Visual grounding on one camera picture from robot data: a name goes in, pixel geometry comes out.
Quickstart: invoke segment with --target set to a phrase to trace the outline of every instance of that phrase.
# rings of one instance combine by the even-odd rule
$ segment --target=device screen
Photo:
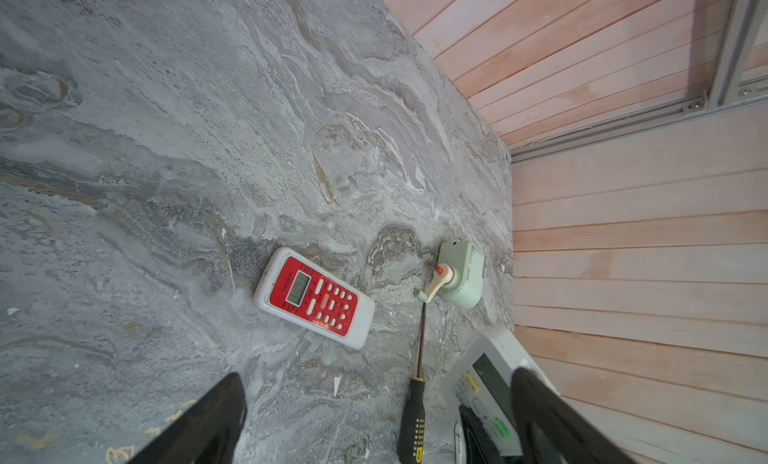
[[[478,373],[480,379],[485,384],[488,392],[491,392],[491,396],[498,404],[499,409],[507,416],[509,423],[514,426],[514,417],[512,415],[512,390],[509,388],[509,384],[504,381],[501,374],[498,373],[491,360],[483,354],[479,359],[472,364],[475,368],[475,372]]]
[[[286,297],[286,301],[292,303],[296,307],[300,306],[301,298],[304,296],[304,292],[308,285],[310,285],[310,277],[299,272],[293,280],[293,286],[290,287],[290,292]]]

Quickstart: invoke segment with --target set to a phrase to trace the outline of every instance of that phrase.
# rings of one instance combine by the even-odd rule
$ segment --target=black and yellow handle
[[[397,455],[401,464],[419,464],[422,461],[425,421],[424,381],[411,379],[397,440]]]

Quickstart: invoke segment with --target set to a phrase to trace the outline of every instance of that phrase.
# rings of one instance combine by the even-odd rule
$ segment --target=pencil sharpener
[[[477,305],[482,296],[485,254],[467,240],[456,240],[440,246],[437,262],[432,282],[413,295],[425,303],[438,295],[459,309]]]

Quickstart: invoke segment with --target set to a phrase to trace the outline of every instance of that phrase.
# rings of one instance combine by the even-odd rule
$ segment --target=red faceplate
[[[286,297],[299,272],[310,277],[310,285],[306,287],[300,305],[296,306],[286,301]],[[288,257],[270,294],[270,304],[345,337],[350,332],[352,318],[355,316],[357,294],[350,292],[345,286],[340,286],[335,280],[319,270],[301,263],[294,257]]]

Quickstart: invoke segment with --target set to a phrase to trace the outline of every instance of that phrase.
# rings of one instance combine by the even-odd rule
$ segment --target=gray marble countertop
[[[426,335],[452,462],[440,377],[512,324],[510,160],[380,0],[0,0],[0,143],[5,462],[124,462],[230,371],[238,462],[396,462],[411,292],[470,239],[483,298]],[[362,350],[254,306],[282,245],[376,301]]]

